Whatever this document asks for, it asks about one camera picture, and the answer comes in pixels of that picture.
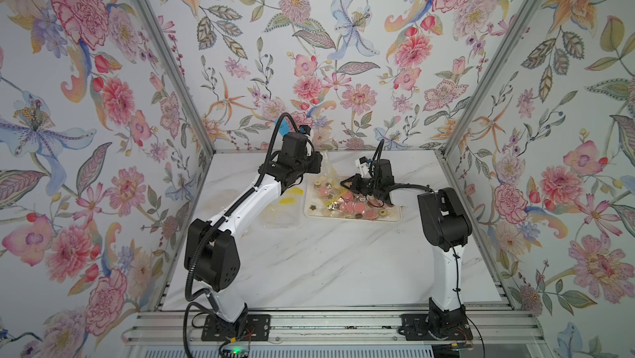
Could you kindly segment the blue microphone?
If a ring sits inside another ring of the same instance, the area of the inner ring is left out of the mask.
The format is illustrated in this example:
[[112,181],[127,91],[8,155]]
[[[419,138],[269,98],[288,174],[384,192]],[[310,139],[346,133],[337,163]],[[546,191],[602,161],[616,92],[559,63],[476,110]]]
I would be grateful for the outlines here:
[[289,124],[289,121],[287,119],[282,120],[279,123],[279,130],[278,130],[279,135],[285,136],[290,131],[293,132],[294,128],[291,126],[291,124]]

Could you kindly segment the ziploc bag of cookies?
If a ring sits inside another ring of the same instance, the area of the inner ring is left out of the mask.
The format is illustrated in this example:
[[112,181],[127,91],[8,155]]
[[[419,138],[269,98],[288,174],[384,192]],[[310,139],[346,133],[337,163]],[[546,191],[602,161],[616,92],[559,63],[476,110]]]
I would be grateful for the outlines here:
[[268,205],[258,220],[264,228],[281,229],[297,227],[301,219],[301,205],[304,191],[299,187],[288,189],[283,195]]
[[320,173],[314,178],[313,185],[316,189],[340,189],[341,181],[339,174],[335,170],[332,161],[326,151],[322,152],[322,162]]

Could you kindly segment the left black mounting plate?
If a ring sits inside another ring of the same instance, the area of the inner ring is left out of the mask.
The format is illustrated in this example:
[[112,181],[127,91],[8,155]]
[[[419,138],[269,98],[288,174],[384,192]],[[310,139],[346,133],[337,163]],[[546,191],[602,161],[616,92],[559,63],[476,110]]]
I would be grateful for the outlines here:
[[202,341],[268,341],[271,331],[271,315],[248,314],[235,323],[217,316],[208,316],[203,325]]

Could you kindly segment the black mounting plate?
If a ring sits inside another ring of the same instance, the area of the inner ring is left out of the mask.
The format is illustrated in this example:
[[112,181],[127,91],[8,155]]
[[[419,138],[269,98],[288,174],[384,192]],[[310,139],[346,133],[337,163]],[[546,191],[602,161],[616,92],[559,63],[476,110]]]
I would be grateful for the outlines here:
[[203,325],[202,341],[268,341],[271,331],[271,315],[248,314],[235,323],[217,316],[208,316]]
[[474,339],[465,315],[461,313],[436,314],[430,318],[427,313],[403,314],[397,333],[407,341],[465,342]]

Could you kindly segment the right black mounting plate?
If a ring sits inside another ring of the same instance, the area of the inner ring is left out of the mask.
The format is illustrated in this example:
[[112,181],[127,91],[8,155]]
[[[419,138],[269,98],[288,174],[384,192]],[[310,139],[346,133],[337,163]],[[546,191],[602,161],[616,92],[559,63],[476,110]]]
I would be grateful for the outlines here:
[[465,342],[474,339],[465,315],[461,313],[436,314],[430,318],[427,313],[403,314],[397,333],[407,341]]

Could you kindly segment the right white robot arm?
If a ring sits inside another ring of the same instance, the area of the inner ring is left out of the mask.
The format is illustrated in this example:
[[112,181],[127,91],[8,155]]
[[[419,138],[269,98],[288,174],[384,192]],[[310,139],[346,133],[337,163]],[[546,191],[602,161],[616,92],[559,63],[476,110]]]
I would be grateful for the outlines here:
[[436,339],[446,339],[456,329],[469,324],[462,300],[461,265],[472,234],[472,225],[456,191],[434,190],[421,184],[398,184],[387,159],[357,160],[359,172],[341,182],[354,194],[391,204],[397,190],[417,190],[423,234],[433,248],[433,291],[429,298],[426,329]]

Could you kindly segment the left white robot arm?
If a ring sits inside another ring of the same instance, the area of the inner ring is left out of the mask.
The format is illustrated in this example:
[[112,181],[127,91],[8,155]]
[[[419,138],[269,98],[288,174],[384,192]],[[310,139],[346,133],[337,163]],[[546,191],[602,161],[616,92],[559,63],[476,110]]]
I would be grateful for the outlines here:
[[285,134],[281,149],[266,156],[258,176],[237,199],[214,217],[197,218],[190,224],[184,255],[188,302],[206,297],[211,312],[227,323],[237,323],[246,315],[246,302],[232,287],[241,268],[237,240],[264,209],[306,174],[321,172],[322,154],[314,148],[310,134],[307,126]]

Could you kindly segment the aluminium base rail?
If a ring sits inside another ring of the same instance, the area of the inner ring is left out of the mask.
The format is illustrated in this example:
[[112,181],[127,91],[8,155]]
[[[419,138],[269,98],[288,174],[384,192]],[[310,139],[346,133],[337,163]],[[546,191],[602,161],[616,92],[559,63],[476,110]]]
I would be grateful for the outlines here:
[[[401,317],[422,315],[425,307],[397,306],[352,308],[346,310],[260,310],[254,315],[270,317],[268,344],[273,346],[316,344],[397,344],[405,341],[398,334]],[[502,305],[470,305],[467,316],[475,343],[543,344],[542,330],[528,312]],[[182,312],[155,312],[137,315],[130,331],[123,336],[125,346],[177,345],[182,343]]]

